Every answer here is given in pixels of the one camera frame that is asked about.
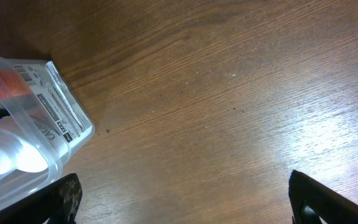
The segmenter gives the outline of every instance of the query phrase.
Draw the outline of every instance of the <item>clear plastic container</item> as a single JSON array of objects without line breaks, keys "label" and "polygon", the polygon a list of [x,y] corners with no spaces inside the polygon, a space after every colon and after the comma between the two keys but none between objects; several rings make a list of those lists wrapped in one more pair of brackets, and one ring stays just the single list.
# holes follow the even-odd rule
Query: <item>clear plastic container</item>
[{"label": "clear plastic container", "polygon": [[94,125],[51,61],[0,57],[0,210],[58,180]]}]

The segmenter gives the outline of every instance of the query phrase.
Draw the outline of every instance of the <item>barcode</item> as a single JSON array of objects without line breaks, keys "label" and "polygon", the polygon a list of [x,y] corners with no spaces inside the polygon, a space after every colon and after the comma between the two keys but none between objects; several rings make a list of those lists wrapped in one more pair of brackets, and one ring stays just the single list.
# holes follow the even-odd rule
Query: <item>barcode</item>
[{"label": "barcode", "polygon": [[19,72],[20,76],[24,79],[25,83],[29,86],[36,85],[36,82],[32,79],[32,77],[25,71],[22,65],[14,66],[16,71]]}]

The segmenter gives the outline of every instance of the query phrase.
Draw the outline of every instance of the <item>orange object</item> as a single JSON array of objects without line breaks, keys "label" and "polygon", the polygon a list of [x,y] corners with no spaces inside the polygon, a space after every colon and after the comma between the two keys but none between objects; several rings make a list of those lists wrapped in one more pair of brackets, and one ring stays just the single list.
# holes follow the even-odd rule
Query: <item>orange object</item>
[{"label": "orange object", "polygon": [[29,87],[17,76],[15,71],[0,70],[0,76],[13,96],[30,93]]}]

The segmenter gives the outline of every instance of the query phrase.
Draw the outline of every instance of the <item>white label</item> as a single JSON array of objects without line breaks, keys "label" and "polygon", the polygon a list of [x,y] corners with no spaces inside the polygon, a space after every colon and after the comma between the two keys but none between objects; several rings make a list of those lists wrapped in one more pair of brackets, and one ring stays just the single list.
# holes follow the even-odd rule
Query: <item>white label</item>
[{"label": "white label", "polygon": [[81,139],[81,134],[92,124],[72,94],[70,92],[64,92],[64,96],[59,94],[45,65],[15,65],[14,68],[48,112],[50,120],[56,124],[66,141],[69,144],[78,142],[74,140]]}]

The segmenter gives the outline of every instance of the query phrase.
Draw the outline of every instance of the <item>brown wood tabletop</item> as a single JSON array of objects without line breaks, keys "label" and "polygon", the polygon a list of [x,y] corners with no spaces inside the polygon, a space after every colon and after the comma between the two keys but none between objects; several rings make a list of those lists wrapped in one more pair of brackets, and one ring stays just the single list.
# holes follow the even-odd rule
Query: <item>brown wood tabletop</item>
[{"label": "brown wood tabletop", "polygon": [[358,203],[358,1],[0,1],[96,126],[78,223],[291,223],[302,171]]}]

